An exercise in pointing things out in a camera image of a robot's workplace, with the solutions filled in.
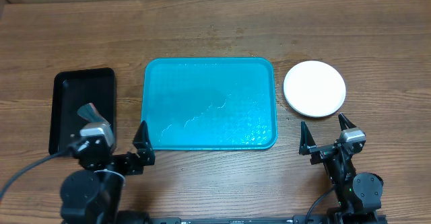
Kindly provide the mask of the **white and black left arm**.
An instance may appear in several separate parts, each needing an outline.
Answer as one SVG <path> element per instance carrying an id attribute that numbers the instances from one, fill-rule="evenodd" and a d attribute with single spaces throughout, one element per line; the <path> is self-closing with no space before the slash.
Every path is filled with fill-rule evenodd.
<path id="1" fill-rule="evenodd" d="M 133 139 L 136 152 L 115 155 L 116 142 L 111 127 L 104 122 L 85 125 L 80 138 L 67 147 L 82 170 L 62 183 L 60 215 L 64 223 L 139 223 L 150 224 L 145 212 L 120 211 L 122 189 L 127 176 L 141 175 L 143 168 L 155 164 L 147 123 L 141 122 Z"/>

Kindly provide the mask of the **brown bow-shaped sponge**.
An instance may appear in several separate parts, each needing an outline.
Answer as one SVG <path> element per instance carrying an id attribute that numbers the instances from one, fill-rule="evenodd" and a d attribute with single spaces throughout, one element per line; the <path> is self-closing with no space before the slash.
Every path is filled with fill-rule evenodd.
<path id="1" fill-rule="evenodd" d="M 87 103 L 77 110 L 77 114 L 88 122 L 103 122 L 109 124 L 108 121 L 97 111 L 93 103 Z"/>

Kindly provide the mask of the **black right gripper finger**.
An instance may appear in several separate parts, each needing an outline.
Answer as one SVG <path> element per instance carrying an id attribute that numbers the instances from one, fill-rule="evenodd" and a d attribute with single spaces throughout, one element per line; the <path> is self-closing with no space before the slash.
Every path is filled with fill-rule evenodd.
<path id="1" fill-rule="evenodd" d="M 316 147 L 316 143 L 305 123 L 305 121 L 301 122 L 300 125 L 300 147 Z"/>
<path id="2" fill-rule="evenodd" d="M 338 115 L 338 119 L 339 119 L 339 124 L 340 124 L 340 128 L 341 130 L 347 130 L 347 129 L 351 129 L 351 128 L 356 128 L 356 125 L 353 124 L 345 115 L 344 113 L 340 113 Z"/>

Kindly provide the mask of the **white plate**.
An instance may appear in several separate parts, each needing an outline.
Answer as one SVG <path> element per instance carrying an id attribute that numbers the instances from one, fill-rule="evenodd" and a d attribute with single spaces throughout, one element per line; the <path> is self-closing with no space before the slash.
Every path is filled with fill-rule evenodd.
<path id="1" fill-rule="evenodd" d="M 283 83 L 289 106 L 301 115 L 322 118 L 343 105 L 347 88 L 341 74 L 321 61 L 304 61 L 293 66 Z"/>

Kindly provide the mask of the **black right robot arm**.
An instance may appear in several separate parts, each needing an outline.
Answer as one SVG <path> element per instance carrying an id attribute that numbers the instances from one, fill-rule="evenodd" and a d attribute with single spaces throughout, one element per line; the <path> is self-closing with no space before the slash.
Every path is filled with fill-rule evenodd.
<path id="1" fill-rule="evenodd" d="M 305 215 L 292 217 L 294 223 L 378 224 L 386 223 L 385 215 L 378 215 L 383 194 L 383 179 L 373 173 L 357 173 L 353 155 L 365 146 L 366 134 L 344 114 L 338 115 L 341 133 L 331 145 L 318 146 L 306 123 L 301 122 L 299 154 L 310 155 L 310 163 L 323 164 L 332 187 L 322 194 Z M 314 208 L 335 193 L 339 206 L 330 208 L 324 215 L 313 215 Z"/>

